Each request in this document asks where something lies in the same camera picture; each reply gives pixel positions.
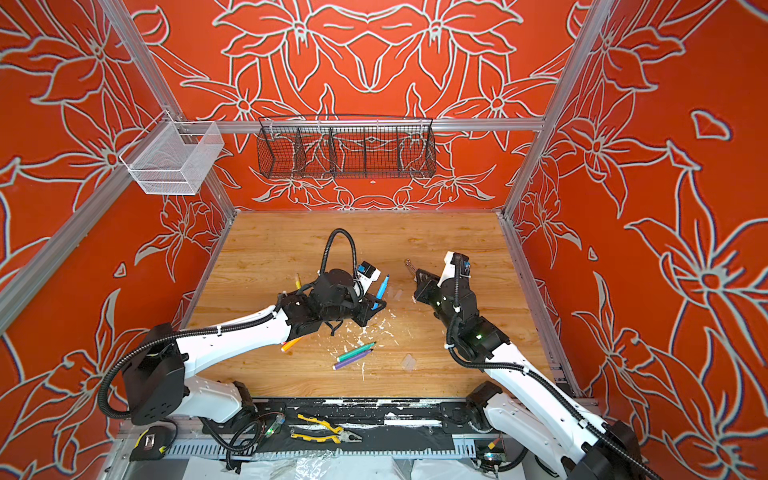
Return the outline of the blue marker pen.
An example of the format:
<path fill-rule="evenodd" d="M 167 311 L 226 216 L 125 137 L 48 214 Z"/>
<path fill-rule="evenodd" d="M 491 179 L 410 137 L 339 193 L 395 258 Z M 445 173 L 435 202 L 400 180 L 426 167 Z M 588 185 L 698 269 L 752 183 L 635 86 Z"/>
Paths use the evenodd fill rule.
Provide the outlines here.
<path fill-rule="evenodd" d="M 381 282 L 381 284 L 379 286 L 379 289 L 378 289 L 377 294 L 376 294 L 376 302 L 374 303 L 374 306 L 373 306 L 374 310 L 376 310 L 377 308 L 379 308 L 382 305 L 381 301 L 383 300 L 383 296 L 386 293 L 386 290 L 388 288 L 389 279 L 390 279 L 390 276 L 386 275 L 384 277 L 384 280 Z"/>

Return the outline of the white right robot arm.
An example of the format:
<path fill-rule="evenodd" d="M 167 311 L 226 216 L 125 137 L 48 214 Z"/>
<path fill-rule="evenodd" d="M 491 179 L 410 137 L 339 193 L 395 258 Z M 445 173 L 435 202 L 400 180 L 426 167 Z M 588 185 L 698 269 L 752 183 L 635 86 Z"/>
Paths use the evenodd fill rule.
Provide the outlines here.
<path fill-rule="evenodd" d="M 656 479 L 645 465 L 634 430 L 608 422 L 543 375 L 497 326 L 480 314 L 470 288 L 470 261 L 448 252 L 441 274 L 409 269 L 413 298 L 432 308 L 445 327 L 444 348 L 461 367 L 489 381 L 469 402 L 490 427 L 518 442 L 522 462 L 532 456 L 534 477 L 553 479 Z"/>

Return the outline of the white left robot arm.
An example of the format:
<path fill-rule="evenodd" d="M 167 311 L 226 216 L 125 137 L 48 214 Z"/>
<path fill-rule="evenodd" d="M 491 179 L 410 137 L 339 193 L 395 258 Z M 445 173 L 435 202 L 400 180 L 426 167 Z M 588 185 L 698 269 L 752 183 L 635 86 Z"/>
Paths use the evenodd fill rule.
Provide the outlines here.
<path fill-rule="evenodd" d="M 99 410 L 135 425 L 175 415 L 217 424 L 233 420 L 246 409 L 247 388 L 207 380 L 201 372 L 311 335 L 322 326 L 337 331 L 352 321 L 364 327 L 385 308 L 385 300 L 370 291 L 381 276 L 378 268 L 358 259 L 349 271 L 327 264 L 323 258 L 315 280 L 279 294 L 274 304 L 253 314 L 197 329 L 155 326 L 104 374 L 96 394 Z"/>

